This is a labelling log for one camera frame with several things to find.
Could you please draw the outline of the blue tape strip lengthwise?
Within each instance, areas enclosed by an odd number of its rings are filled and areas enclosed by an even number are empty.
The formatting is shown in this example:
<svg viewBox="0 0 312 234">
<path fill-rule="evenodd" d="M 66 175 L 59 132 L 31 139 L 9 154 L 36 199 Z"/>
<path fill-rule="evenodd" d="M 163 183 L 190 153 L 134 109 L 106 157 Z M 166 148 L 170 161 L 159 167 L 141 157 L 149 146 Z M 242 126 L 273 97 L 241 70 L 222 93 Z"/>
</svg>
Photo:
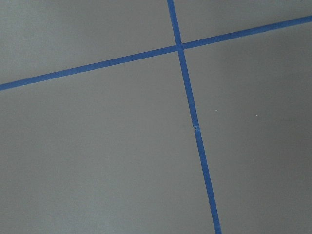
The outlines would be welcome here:
<svg viewBox="0 0 312 234">
<path fill-rule="evenodd" d="M 184 49 L 183 49 L 183 45 L 182 45 L 181 33 L 180 33 L 179 25 L 178 25 L 178 19 L 177 19 L 175 4 L 174 4 L 173 0 L 167 1 L 167 4 L 168 4 L 169 13 L 170 13 L 173 33 L 174 33 L 174 37 L 175 37 L 175 44 L 176 44 L 176 48 L 177 48 L 177 54 L 178 54 L 178 58 L 179 58 L 179 63 L 180 63 L 180 68 L 181 68 L 181 72 L 182 72 L 185 92 L 186 92 L 186 96 L 187 96 L 192 126 L 194 129 L 195 140 L 196 140 L 196 145 L 197 145 L 197 149 L 198 149 L 200 164 L 201 164 L 204 182 L 205 182 L 205 187 L 206 187 L 206 191 L 207 191 L 210 211 L 211 211 L 211 215 L 212 215 L 214 232 L 216 234 L 220 234 L 220 233 L 222 233 L 221 224 L 220 224 L 220 220 L 219 220 L 219 215 L 218 215 L 218 211 L 217 211 L 217 205 L 216 205 L 216 201 L 215 201 L 213 185 L 212 185 L 212 181 L 211 181 L 209 166 L 208 166 L 205 148 L 204 148 L 204 143 L 203 143 L 203 139 L 202 139 L 201 128 L 200 128 L 199 121 L 198 121 L 196 105 L 195 105 L 191 80 L 190 80 L 190 76 L 189 76 L 187 61 L 186 61 L 186 57 L 185 57 L 185 53 L 184 53 Z"/>
</svg>

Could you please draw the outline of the blue tape strip crosswise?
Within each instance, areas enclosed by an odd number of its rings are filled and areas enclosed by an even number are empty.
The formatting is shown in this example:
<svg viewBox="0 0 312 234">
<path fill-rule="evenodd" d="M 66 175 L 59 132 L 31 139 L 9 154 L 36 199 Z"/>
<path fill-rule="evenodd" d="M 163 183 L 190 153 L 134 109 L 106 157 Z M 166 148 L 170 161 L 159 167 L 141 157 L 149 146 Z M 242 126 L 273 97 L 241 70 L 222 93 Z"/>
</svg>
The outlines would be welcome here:
<svg viewBox="0 0 312 234">
<path fill-rule="evenodd" d="M 268 31 L 273 31 L 281 28 L 286 28 L 286 27 L 291 27 L 291 26 L 296 26 L 304 23 L 310 23 L 312 21 L 311 16 L 306 16 L 306 17 L 301 17 L 297 19 L 291 19 L 291 20 L 286 20 L 282 22 L 277 22 L 277 23 L 272 23 L 272 24 L 267 24 L 259 27 L 254 27 L 250 29 L 245 29 L 237 32 L 231 32 L 231 33 L 226 33 L 218 36 L 213 36 L 209 38 L 204 38 L 204 39 L 199 39 L 199 40 L 194 40 L 186 43 L 182 43 L 182 48 L 183 49 L 190 49 L 190 48 L 195 48 L 195 47 L 200 47 L 203 45 L 208 45 L 208 44 L 214 44 L 217 42 L 222 42 L 226 40 L 231 40 L 235 38 L 240 38 L 240 37 L 245 37 L 253 34 L 259 34 L 259 33 L 264 33 Z M 92 63 L 92 64 L 87 64 L 75 68 L 70 68 L 70 69 L 65 69 L 57 72 L 52 72 L 44 75 L 39 75 L 31 78 L 25 78 L 21 80 L 16 80 L 8 83 L 3 83 L 0 85 L 0 89 L 3 90 L 8 90 L 12 88 L 17 88 L 20 86 L 25 86 L 33 83 L 38 83 L 42 81 L 47 81 L 51 79 L 56 79 L 56 78 L 61 78 L 65 76 L 70 76 L 74 74 L 79 74 L 83 72 L 88 72 L 96 69 L 101 69 L 105 67 L 110 67 L 110 66 L 115 66 L 118 64 L 123 64 L 123 63 L 128 63 L 131 61 L 135 60 L 141 60 L 141 59 L 146 59 L 150 57 L 156 57 L 168 53 L 173 53 L 177 51 L 177 46 L 168 46 L 168 47 L 163 47 L 151 51 L 146 51 L 138 54 L 133 54 L 133 55 L 128 55 L 124 57 L 119 57 L 119 58 L 114 58 L 110 60 L 105 60 L 97 63 Z"/>
</svg>

